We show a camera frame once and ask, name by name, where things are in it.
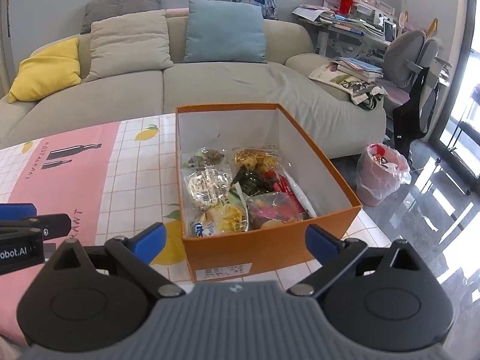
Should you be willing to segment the white carrot stick snack box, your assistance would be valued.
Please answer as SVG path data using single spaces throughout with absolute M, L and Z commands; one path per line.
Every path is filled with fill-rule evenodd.
M 277 172 L 277 180 L 280 190 L 287 194 L 295 205 L 302 219 L 313 219 L 317 212 L 310 203 L 307 195 L 287 172 Z

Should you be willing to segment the yellow chips bag blue logo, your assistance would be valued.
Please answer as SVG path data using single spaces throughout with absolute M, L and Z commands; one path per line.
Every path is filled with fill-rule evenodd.
M 201 210 L 191 222 L 190 235 L 197 238 L 223 236 L 249 229 L 247 204 L 244 197 L 229 191 L 222 203 Z

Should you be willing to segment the golden fried snack pack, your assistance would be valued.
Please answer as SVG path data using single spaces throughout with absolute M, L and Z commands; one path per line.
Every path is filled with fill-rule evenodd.
M 247 171 L 267 172 L 280 166 L 280 158 L 274 145 L 244 147 L 233 150 L 232 164 L 236 171 L 245 167 Z

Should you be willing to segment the beige cushion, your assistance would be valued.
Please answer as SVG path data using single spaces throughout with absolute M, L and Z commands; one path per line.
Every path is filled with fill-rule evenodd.
M 115 16 L 91 24 L 86 81 L 173 66 L 164 10 Z

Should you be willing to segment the grey fuzzy cushion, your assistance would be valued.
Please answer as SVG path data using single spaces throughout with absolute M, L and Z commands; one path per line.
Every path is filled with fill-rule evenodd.
M 85 5 L 80 34 L 90 33 L 91 24 L 116 16 L 160 10 L 161 0 L 95 0 Z

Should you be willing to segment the beige sofa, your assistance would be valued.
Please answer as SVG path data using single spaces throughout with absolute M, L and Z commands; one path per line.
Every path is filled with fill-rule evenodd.
M 173 65 L 166 70 L 83 80 L 37 102 L 1 100 L 1 146 L 188 105 L 246 102 L 281 104 L 329 158 L 357 155 L 383 140 L 382 105 L 364 110 L 342 91 L 310 79 L 326 59 L 314 53 L 303 26 L 267 19 L 264 63 L 185 63 L 187 18 L 186 10 L 167 13 Z

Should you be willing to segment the light blue cushion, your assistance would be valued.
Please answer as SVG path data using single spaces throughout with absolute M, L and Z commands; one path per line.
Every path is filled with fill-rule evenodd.
M 259 6 L 190 0 L 184 63 L 265 63 L 267 40 Z

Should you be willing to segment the grey office chair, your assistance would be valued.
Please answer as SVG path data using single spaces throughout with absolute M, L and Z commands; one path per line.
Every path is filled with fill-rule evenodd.
M 410 146 L 426 136 L 441 86 L 449 86 L 450 63 L 438 56 L 439 44 L 422 30 L 399 35 L 383 62 L 386 134 L 394 148 L 410 158 Z

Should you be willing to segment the yellow cushion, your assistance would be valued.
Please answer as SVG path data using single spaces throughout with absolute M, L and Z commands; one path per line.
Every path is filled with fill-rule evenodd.
M 79 38 L 48 46 L 19 64 L 7 102 L 35 102 L 81 83 Z

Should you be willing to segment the brown nut snack bag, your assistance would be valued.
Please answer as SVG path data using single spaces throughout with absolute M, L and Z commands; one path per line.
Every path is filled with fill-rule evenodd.
M 184 168 L 212 167 L 221 165 L 224 160 L 224 151 L 204 146 L 197 149 L 182 166 Z

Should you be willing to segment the stack of magazines on sofa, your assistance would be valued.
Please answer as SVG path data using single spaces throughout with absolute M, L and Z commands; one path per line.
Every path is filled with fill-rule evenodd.
M 325 63 L 308 78 L 338 89 L 351 103 L 365 111 L 374 110 L 386 94 L 379 82 L 383 78 L 383 69 L 355 58 L 338 58 Z

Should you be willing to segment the pink trash bin with bag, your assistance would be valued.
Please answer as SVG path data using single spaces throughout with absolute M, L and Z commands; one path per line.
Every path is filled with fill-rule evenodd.
M 356 195 L 366 206 L 379 206 L 401 185 L 412 181 L 407 159 L 384 144 L 368 145 L 356 165 Z

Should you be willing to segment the white rice cracker pack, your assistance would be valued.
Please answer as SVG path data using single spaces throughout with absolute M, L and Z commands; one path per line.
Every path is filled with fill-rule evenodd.
M 227 203 L 233 177 L 228 166 L 205 166 L 189 170 L 184 180 L 193 205 L 208 210 Z

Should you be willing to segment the cluttered desk with books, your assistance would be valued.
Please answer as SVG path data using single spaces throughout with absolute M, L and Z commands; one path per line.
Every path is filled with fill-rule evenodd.
M 395 9 L 382 0 L 352 0 L 349 12 L 343 15 L 341 2 L 323 0 L 321 6 L 303 4 L 292 14 L 316 30 L 318 55 L 382 63 L 386 49 L 397 38 Z

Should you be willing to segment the dark seaweed snack pack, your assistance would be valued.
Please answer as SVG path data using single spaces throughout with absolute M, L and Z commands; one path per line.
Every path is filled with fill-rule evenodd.
M 239 184 L 241 191 L 249 197 L 268 194 L 274 191 L 272 183 L 267 181 L 262 173 L 256 170 L 249 170 L 245 166 L 242 166 L 238 170 L 233 178 L 232 184 Z

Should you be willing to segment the clear bag of red candies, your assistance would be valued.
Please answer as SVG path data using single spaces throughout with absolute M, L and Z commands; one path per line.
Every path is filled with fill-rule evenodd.
M 273 228 L 303 221 L 294 203 L 283 192 L 264 193 L 246 199 L 250 230 Z

